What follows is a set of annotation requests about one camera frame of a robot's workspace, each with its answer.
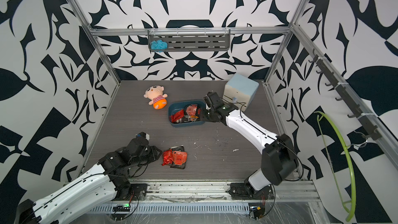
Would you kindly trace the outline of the teal plastic storage box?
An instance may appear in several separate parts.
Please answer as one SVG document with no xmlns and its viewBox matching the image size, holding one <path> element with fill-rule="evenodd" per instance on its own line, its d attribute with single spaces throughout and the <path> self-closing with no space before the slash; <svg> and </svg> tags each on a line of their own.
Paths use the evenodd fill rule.
<svg viewBox="0 0 398 224">
<path fill-rule="evenodd" d="M 175 127 L 175 128 L 190 127 L 190 126 L 195 126 L 195 125 L 202 125 L 205 123 L 204 121 L 201 121 L 200 117 L 199 117 L 200 119 L 196 122 L 188 121 L 188 116 L 185 113 L 185 108 L 191 104 L 198 104 L 200 106 L 201 110 L 203 110 L 206 107 L 203 100 L 180 101 L 180 102 L 175 102 L 169 106 L 168 117 L 169 117 L 169 122 L 173 127 Z M 172 114 L 175 114 L 178 110 L 184 110 L 183 122 L 182 123 L 172 123 L 170 117 Z"/>
</svg>

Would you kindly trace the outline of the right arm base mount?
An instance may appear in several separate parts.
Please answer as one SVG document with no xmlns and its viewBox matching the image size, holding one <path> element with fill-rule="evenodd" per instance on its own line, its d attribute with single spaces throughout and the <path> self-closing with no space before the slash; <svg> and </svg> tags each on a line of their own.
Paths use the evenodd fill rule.
<svg viewBox="0 0 398 224">
<path fill-rule="evenodd" d="M 233 200 L 267 200 L 274 195 L 271 186 L 254 190 L 249 183 L 231 183 L 227 193 Z"/>
</svg>

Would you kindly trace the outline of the grey wall shelf rack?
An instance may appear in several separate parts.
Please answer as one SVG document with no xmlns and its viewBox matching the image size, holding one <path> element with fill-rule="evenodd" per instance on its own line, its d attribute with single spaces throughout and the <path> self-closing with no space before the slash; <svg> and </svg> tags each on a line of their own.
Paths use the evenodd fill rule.
<svg viewBox="0 0 398 224">
<path fill-rule="evenodd" d="M 148 31 L 148 48 L 154 40 L 163 40 L 169 47 L 164 52 L 227 51 L 231 46 L 230 31 Z"/>
</svg>

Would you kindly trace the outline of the orange label tea bag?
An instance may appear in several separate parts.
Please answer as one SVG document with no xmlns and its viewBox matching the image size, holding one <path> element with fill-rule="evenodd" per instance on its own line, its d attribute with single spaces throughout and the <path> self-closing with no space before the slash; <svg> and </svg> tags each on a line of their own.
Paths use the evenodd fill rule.
<svg viewBox="0 0 398 224">
<path fill-rule="evenodd" d="M 188 116 L 188 121 L 189 122 L 196 122 L 198 121 L 200 118 L 198 116 Z"/>
</svg>

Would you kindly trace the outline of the red foil tea bag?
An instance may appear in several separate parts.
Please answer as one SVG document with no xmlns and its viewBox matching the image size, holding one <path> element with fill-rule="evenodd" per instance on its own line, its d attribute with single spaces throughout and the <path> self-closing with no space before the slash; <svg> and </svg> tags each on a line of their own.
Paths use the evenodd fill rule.
<svg viewBox="0 0 398 224">
<path fill-rule="evenodd" d="M 163 152 L 163 166 L 171 166 L 173 163 L 173 151 L 171 149 Z"/>
</svg>

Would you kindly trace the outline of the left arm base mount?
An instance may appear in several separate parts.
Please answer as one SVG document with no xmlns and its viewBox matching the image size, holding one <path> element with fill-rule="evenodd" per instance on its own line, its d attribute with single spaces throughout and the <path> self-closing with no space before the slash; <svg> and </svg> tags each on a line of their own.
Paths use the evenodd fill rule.
<svg viewBox="0 0 398 224">
<path fill-rule="evenodd" d="M 142 200 L 146 197 L 148 184 L 145 183 L 133 183 L 129 186 L 125 186 L 117 191 L 114 201 L 127 201 L 131 197 L 138 197 Z"/>
</svg>

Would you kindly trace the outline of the blue scrunchy sponge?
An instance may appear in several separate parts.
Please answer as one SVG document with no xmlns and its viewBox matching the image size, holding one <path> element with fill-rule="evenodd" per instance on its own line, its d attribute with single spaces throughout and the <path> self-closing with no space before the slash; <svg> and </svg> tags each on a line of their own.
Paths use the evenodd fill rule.
<svg viewBox="0 0 398 224">
<path fill-rule="evenodd" d="M 150 49 L 156 52 L 163 52 L 169 47 L 168 43 L 163 40 L 154 40 L 150 43 Z"/>
</svg>

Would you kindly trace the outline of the plush baby doll toy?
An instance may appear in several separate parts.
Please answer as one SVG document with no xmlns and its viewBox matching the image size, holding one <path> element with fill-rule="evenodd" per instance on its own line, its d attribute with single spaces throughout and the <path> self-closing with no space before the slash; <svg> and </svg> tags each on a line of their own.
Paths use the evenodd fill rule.
<svg viewBox="0 0 398 224">
<path fill-rule="evenodd" d="M 156 110 L 166 107 L 167 97 L 168 95 L 164 93 L 164 87 L 160 85 L 152 86 L 144 93 L 144 98 L 149 99 L 149 105 L 152 105 Z"/>
</svg>

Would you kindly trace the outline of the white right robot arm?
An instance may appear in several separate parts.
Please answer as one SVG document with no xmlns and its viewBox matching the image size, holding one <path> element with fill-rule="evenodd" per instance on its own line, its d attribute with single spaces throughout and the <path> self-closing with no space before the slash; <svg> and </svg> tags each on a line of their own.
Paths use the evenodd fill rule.
<svg viewBox="0 0 398 224">
<path fill-rule="evenodd" d="M 240 108 L 222 100 L 216 92 L 209 92 L 204 97 L 206 110 L 201 118 L 207 122 L 221 122 L 237 131 L 260 152 L 260 169 L 251 174 L 244 182 L 248 194 L 256 194 L 264 188 L 278 186 L 300 164 L 293 151 L 291 139 L 283 134 L 277 135 L 248 118 Z"/>
</svg>

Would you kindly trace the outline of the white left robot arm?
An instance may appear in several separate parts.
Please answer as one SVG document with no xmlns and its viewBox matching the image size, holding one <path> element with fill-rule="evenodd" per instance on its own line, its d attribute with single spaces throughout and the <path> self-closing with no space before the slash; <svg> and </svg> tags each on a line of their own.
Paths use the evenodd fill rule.
<svg viewBox="0 0 398 224">
<path fill-rule="evenodd" d="M 129 169 L 141 169 L 157 160 L 163 152 L 149 145 L 146 133 L 138 134 L 125 147 L 107 153 L 87 172 L 37 201 L 20 203 L 16 224 L 69 224 L 89 210 L 112 200 L 129 200 L 135 196 Z"/>
</svg>

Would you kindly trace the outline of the small red tea bag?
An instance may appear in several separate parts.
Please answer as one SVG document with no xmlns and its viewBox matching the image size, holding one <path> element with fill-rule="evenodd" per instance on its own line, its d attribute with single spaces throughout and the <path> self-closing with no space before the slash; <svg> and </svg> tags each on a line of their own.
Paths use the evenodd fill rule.
<svg viewBox="0 0 398 224">
<path fill-rule="evenodd" d="M 172 123 L 182 123 L 184 118 L 184 110 L 178 110 L 175 114 L 172 114 L 170 119 Z"/>
</svg>

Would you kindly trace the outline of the red label tea bag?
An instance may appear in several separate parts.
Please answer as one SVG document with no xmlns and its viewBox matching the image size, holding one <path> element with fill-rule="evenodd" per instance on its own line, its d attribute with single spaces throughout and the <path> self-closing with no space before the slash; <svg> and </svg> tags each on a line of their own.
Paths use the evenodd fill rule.
<svg viewBox="0 0 398 224">
<path fill-rule="evenodd" d="M 184 166 L 187 161 L 188 154 L 185 151 L 173 151 L 173 166 Z"/>
<path fill-rule="evenodd" d="M 188 117 L 199 118 L 201 108 L 198 104 L 191 104 L 185 108 L 185 113 Z"/>
</svg>

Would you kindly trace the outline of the cream blue mini drawer cabinet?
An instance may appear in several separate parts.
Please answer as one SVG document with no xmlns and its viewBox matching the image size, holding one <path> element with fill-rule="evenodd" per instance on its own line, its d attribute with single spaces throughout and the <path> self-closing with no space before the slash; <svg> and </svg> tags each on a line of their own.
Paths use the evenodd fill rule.
<svg viewBox="0 0 398 224">
<path fill-rule="evenodd" d="M 253 101 L 259 83 L 243 75 L 235 74 L 225 85 L 223 99 L 233 103 L 243 112 Z"/>
</svg>

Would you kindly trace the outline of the yellow oolong tea bag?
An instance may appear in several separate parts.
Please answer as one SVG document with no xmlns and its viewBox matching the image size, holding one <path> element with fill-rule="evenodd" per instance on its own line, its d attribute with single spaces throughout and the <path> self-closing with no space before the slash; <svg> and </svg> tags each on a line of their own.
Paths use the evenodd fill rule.
<svg viewBox="0 0 398 224">
<path fill-rule="evenodd" d="M 171 150 L 172 151 L 185 151 L 185 148 L 183 146 L 179 146 L 179 147 L 174 147 Z M 185 163 L 184 166 L 173 166 L 173 165 L 171 165 L 171 168 L 174 168 L 174 169 L 182 169 L 183 170 L 183 169 L 185 169 L 185 167 L 186 167 L 186 163 Z"/>
</svg>

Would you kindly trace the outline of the dark hook rail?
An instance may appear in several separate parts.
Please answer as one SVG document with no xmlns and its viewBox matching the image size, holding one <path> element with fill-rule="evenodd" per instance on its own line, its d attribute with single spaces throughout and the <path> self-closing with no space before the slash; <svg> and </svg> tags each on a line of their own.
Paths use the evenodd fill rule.
<svg viewBox="0 0 398 224">
<path fill-rule="evenodd" d="M 335 100 L 344 101 L 350 109 L 351 113 L 347 117 L 350 119 L 355 118 L 360 122 L 369 138 L 372 138 L 374 141 L 381 139 L 382 134 L 376 123 L 376 115 L 365 105 L 352 86 L 343 78 L 327 57 L 320 57 L 316 54 L 315 50 L 313 50 L 313 55 L 314 58 L 311 62 L 320 68 L 318 73 L 324 75 L 329 81 L 325 85 L 333 87 L 339 95 Z"/>
</svg>

